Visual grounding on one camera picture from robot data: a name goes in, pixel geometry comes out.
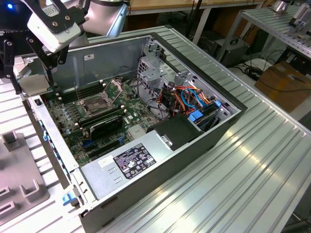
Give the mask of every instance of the warning label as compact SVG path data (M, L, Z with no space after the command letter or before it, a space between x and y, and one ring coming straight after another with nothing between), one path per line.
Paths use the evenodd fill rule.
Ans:
M156 163L155 159L140 143L113 158L127 179L131 179Z

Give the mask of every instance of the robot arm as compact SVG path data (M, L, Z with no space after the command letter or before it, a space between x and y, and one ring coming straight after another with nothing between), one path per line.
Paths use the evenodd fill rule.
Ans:
M11 3L0 0L0 5L4 6L0 10L0 30L4 31L3 35L0 35L0 78L10 79L16 93L21 93L22 89L13 73L14 57L34 52L49 74L49 84L53 85L51 70L66 62L69 44L82 33L80 28L86 21L93 0L71 1L76 4L74 6L65 6L61 0L52 0L52 4L43 9L38 0L10 1ZM102 1L118 4L121 2L122 5L125 3L122 0ZM94 15L92 12L92 18L97 22L101 19L104 25L103 19L106 18L100 14L105 13L97 11Z

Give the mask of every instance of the wire bundle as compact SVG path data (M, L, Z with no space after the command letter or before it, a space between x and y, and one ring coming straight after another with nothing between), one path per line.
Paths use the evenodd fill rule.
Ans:
M204 95L204 93L193 86L176 86L171 90L171 95L175 96L176 101L174 108L170 109L175 113L189 114L195 110L201 109L210 103L210 100ZM163 94L159 95L157 102L161 102Z

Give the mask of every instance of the aluminum extrusion table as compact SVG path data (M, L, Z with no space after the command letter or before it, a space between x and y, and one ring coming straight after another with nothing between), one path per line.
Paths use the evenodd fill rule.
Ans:
M299 39L293 38L287 34L287 32L293 28L293 26L289 25L289 22L293 18L298 8L298 6L289 6L286 14L276 13L269 8L240 11L216 59L220 61L223 57L225 50L232 40L232 37L242 18L248 20L248 26L250 26L250 24L254 24L273 36L269 43L267 43L267 45L263 48L261 56L263 56L265 52L269 50L270 46L277 38L280 41L286 43L288 46L306 55L307 57L311 57L311 46L308 46L301 42Z
M100 232L280 232L311 182L310 131L174 29L121 36L148 32L164 37L248 110L212 150ZM183 69L171 56L167 59ZM0 133L12 129L27 138L51 197L0 232L84 232L78 217L67 221L62 216L55 202L62 190L59 180L19 97L10 84L0 84Z

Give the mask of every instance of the metal bracket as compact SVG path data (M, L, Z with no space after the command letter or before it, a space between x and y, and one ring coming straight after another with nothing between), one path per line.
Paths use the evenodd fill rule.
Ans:
M33 191L31 191L31 189L28 189L28 190L25 189L25 187L22 185L19 186L21 194L28 202L33 202L34 200L37 200L38 198L41 197L40 187L38 185L38 182L35 179L33 179L33 182L35 185L35 189Z
M7 78L11 80L11 83L16 91L16 94L21 93L21 88L14 76L14 43L11 39L5 38L3 40L3 64L0 68L0 78Z
M53 69L57 66L57 53L48 56L42 49L43 44L34 35L29 35L26 37L26 40L31 49L35 52L44 65L45 69Z
M9 186L0 189L0 200L7 198L11 194L12 190Z
M118 95L113 99L113 101L110 103L110 105L112 105L114 103L114 101L116 101L116 99L121 95L121 93L123 92L123 89L121 87L121 85L114 79L112 79L108 85L104 88L103 93L105 93L105 90L107 89L107 87L110 86L110 84L113 83L114 86L118 87L119 93Z
M1 139L9 152L21 147L21 144L15 131L2 134Z
M184 85L186 80L190 80L192 75L189 71L179 72L174 77L174 82L177 86Z
M10 215L12 212L17 210L17 205L14 201L10 201L3 206L0 206L0 219Z

